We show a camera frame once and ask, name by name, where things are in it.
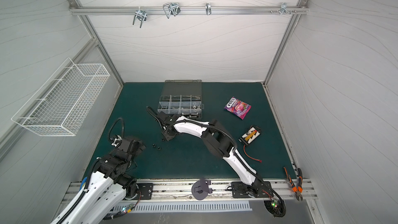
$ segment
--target wire mesh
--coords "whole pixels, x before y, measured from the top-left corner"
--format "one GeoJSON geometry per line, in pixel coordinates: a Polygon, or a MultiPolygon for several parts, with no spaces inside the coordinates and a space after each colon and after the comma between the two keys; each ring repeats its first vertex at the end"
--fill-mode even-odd
{"type": "Polygon", "coordinates": [[[75,136],[108,78],[102,64],[73,64],[32,111],[13,121],[40,136],[75,136]]]}

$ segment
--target battery pack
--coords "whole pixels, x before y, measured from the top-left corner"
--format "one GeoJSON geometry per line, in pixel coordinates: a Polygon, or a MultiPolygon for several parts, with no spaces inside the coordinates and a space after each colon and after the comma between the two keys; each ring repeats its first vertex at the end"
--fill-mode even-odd
{"type": "Polygon", "coordinates": [[[245,134],[242,135],[242,137],[239,138],[239,141],[246,145],[249,146],[253,140],[260,135],[260,128],[251,126],[250,130],[248,130],[245,134]]]}

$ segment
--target gray wall panel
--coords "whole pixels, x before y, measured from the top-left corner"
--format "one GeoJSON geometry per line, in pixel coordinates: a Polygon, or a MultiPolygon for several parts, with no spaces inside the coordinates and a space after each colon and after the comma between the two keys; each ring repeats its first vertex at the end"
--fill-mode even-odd
{"type": "Polygon", "coordinates": [[[398,219],[398,2],[310,0],[268,85],[329,223],[398,219]]]}
{"type": "MultiPolygon", "coordinates": [[[[88,40],[66,0],[0,0],[0,137],[32,93],[88,40]]],[[[105,64],[97,49],[83,62],[105,64]]],[[[81,179],[118,89],[112,76],[75,137],[26,131],[16,142],[0,162],[1,223],[52,220],[69,183],[81,179]]]]}

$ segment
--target white wall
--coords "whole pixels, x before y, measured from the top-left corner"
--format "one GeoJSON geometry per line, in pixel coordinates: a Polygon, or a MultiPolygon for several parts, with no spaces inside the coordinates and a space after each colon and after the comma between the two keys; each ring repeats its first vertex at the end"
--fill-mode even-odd
{"type": "MultiPolygon", "coordinates": [[[[80,0],[83,6],[273,6],[298,0],[80,0]]],[[[125,82],[201,79],[264,80],[290,16],[151,16],[139,28],[133,16],[90,17],[125,82]]]]}
{"type": "Polygon", "coordinates": [[[398,1],[310,0],[268,85],[328,223],[398,220],[398,1]]]}
{"type": "MultiPolygon", "coordinates": [[[[0,0],[0,143],[13,114],[89,40],[66,0],[0,0]]],[[[83,62],[105,64],[97,48],[83,62]]],[[[81,179],[118,89],[112,76],[75,137],[24,132],[0,162],[1,223],[52,220],[70,182],[81,179]]]]}

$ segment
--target orange and black handle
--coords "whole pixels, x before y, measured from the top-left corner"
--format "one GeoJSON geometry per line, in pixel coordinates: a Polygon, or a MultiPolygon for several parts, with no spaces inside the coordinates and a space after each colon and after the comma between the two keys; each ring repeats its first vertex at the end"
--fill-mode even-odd
{"type": "Polygon", "coordinates": [[[285,168],[285,167],[283,167],[283,168],[284,168],[284,170],[285,170],[287,180],[289,180],[289,183],[290,183],[290,186],[292,187],[293,192],[296,192],[296,191],[297,191],[297,188],[296,188],[295,183],[292,181],[290,175],[287,173],[286,168],[285,168]]]}
{"type": "Polygon", "coordinates": [[[301,187],[302,186],[302,172],[301,172],[300,168],[297,168],[297,174],[298,174],[297,190],[301,193],[302,192],[302,187],[301,187]]]}

